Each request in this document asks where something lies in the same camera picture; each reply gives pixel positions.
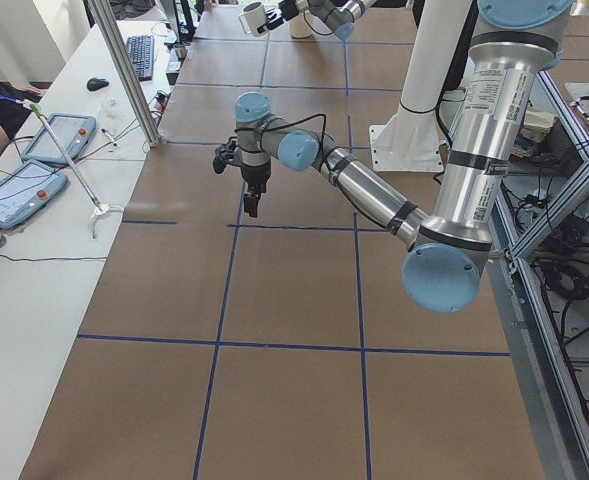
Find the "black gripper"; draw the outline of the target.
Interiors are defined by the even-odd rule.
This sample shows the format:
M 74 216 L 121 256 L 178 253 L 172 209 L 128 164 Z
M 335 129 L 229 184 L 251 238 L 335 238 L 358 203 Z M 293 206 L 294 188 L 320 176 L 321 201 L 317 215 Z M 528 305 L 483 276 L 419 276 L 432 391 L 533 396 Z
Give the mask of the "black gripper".
M 299 8 L 295 0 L 282 0 L 276 7 L 270 7 L 266 10 L 266 28 L 275 30 L 298 15 Z
M 271 163 L 262 165 L 247 165 L 241 163 L 241 175 L 248 184 L 243 194 L 243 209 L 250 217 L 258 216 L 258 206 L 261 196 L 266 192 L 267 182 L 271 176 Z

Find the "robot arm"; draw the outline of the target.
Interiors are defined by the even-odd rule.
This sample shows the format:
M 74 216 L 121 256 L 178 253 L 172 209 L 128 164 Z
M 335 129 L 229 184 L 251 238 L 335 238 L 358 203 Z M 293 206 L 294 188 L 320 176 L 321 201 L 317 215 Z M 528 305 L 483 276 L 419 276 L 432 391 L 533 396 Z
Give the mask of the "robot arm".
M 326 131 L 275 115 L 258 92 L 237 98 L 235 130 L 217 149 L 217 165 L 241 171 L 247 184 L 243 207 L 250 216 L 258 213 L 273 161 L 296 171 L 317 170 L 357 211 L 407 245 L 402 280 L 414 302 L 434 312 L 459 311 L 477 295 L 492 248 L 489 217 L 509 170 L 510 151 L 535 76 L 561 58 L 570 10 L 567 1 L 424 4 L 398 111 L 374 127 L 370 139 L 379 166 L 399 164 L 404 153 L 420 153 L 455 51 L 467 48 L 474 70 L 432 213 L 340 148 Z
M 259 28 L 261 34 L 275 30 L 286 21 L 291 21 L 299 14 L 309 11 L 318 18 L 337 38 L 345 41 L 354 31 L 355 22 L 376 3 L 375 0 L 346 1 L 336 6 L 330 0 L 285 0 L 280 1 L 275 9 L 266 14 L 266 25 Z

